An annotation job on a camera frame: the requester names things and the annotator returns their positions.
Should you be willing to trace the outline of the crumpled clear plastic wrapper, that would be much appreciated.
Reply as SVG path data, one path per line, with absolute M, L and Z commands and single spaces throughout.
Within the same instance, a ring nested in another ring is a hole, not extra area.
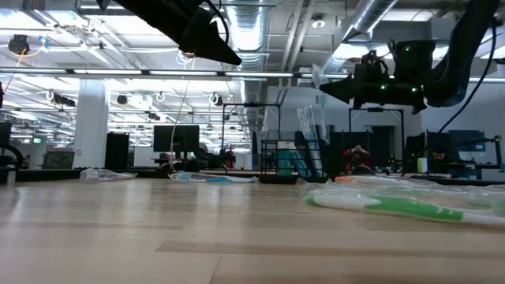
M 80 172 L 81 181 L 118 181 L 136 178 L 137 174 L 117 173 L 112 170 L 87 168 Z

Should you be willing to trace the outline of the white building column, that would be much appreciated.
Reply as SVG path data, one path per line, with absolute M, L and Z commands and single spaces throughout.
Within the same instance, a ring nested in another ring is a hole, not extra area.
M 104 167 L 110 94 L 105 80 L 80 79 L 74 168 Z

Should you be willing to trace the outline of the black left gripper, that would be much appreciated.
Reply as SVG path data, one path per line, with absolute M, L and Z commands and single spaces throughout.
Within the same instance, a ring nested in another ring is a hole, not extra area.
M 204 0 L 96 0 L 102 11 L 112 2 L 160 30 L 185 53 L 231 65 L 242 63 L 211 23 L 212 15 L 200 7 Z

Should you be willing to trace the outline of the tall black cabinet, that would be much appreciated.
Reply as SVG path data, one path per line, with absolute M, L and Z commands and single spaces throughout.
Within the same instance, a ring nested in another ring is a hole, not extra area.
M 129 135 L 108 133 L 105 156 L 107 170 L 126 170 L 129 160 Z

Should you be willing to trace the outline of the blue toothbrush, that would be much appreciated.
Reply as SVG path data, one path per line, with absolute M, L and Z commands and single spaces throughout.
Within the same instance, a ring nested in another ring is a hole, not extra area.
M 297 109 L 297 118 L 300 125 L 300 131 L 305 138 L 308 146 L 308 152 L 310 156 L 310 160 L 312 163 L 312 172 L 313 177 L 319 178 L 320 172 L 319 167 L 316 165 L 318 162 L 318 158 L 316 155 L 318 154 L 318 143 L 314 132 L 312 131 L 313 121 L 309 118 L 309 107 L 305 107 L 303 109 Z
M 312 65 L 312 82 L 317 90 L 316 105 L 318 106 L 318 114 L 316 115 L 316 134 L 318 135 L 318 150 L 319 157 L 317 162 L 320 164 L 317 168 L 320 176 L 325 178 L 327 175 L 324 172 L 324 147 L 329 144 L 329 134 L 327 133 L 327 124 L 325 120 L 326 110 L 326 94 L 320 90 L 320 86 L 328 83 L 324 71 L 317 65 Z
M 202 174 L 192 172 L 179 172 L 169 174 L 173 181 L 181 182 L 203 182 L 203 183 L 258 183 L 257 177 L 232 177 L 226 175 Z

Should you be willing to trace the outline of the teal mouthwash bottle white cap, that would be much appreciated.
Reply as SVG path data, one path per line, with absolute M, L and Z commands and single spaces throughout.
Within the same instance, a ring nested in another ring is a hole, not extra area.
M 281 177 L 291 177 L 293 172 L 292 153 L 286 141 L 277 143 L 277 171 Z
M 309 178 L 312 176 L 312 172 L 308 168 L 305 159 L 301 156 L 299 150 L 297 150 L 296 146 L 292 143 L 288 144 L 290 148 L 290 152 L 293 156 L 292 163 L 297 169 L 298 175 L 302 178 Z

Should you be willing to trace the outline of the black desk monitor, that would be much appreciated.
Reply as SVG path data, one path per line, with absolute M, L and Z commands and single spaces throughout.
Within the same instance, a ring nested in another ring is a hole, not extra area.
M 153 150 L 156 152 L 194 152 L 200 148 L 198 125 L 155 125 Z

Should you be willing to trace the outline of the black station frame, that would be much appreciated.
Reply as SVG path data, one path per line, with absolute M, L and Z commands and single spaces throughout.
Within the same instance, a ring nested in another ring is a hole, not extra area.
M 398 170 L 405 151 L 404 110 L 367 107 L 348 110 L 348 129 L 344 145 L 351 158 L 360 157 L 372 171 L 390 173 Z
M 280 138 L 282 111 L 279 103 L 246 102 L 224 103 L 222 105 L 220 148 L 224 149 L 226 122 L 234 115 L 238 117 L 241 117 L 242 115 L 245 116 L 245 122 L 241 124 L 241 130 L 249 135 L 252 151 L 252 168 L 254 170 L 259 170 L 260 175 L 265 175 L 268 172 L 268 169 L 264 164 L 264 156 L 267 153 L 267 150 L 264 150 L 264 142 L 258 136 L 260 132 L 263 132 L 264 127 L 264 121 L 261 121 L 259 116 L 262 114 L 263 118 L 265 118 L 266 113 L 271 108 L 275 108 L 277 110 L 277 136 Z

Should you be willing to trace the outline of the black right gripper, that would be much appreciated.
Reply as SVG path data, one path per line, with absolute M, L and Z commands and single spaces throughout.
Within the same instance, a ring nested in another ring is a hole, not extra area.
M 363 55 L 354 74 L 321 84 L 319 89 L 346 104 L 353 99 L 353 107 L 365 103 L 411 106 L 412 113 L 426 109 L 424 86 L 429 78 L 429 41 L 410 40 L 387 44 L 395 62 L 393 73 L 376 50 Z

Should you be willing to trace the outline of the dark monitor on arm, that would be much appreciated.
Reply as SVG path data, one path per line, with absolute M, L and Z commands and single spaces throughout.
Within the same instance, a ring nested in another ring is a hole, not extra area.
M 450 130 L 449 138 L 454 151 L 485 152 L 486 137 L 480 130 Z

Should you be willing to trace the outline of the long white light strip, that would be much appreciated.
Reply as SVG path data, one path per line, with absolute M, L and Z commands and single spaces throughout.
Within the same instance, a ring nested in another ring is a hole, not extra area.
M 57 68 L 24 68 L 0 67 L 0 73 L 22 74 L 41 77 L 98 77 L 98 78 L 189 78 L 207 80 L 209 78 L 247 79 L 312 79 L 311 73 L 286 72 L 248 72 L 248 71 L 201 71 L 194 69 L 57 69 Z

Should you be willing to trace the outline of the orange toothbrush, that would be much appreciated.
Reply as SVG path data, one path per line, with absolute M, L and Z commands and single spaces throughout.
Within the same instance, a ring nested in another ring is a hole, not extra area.
M 364 185 L 381 185 L 381 186 L 428 186 L 434 185 L 435 182 L 423 179 L 414 179 L 407 177 L 391 177 L 391 176 L 376 176 L 376 175 L 355 175 L 336 177 L 335 182 L 341 183 L 359 183 Z

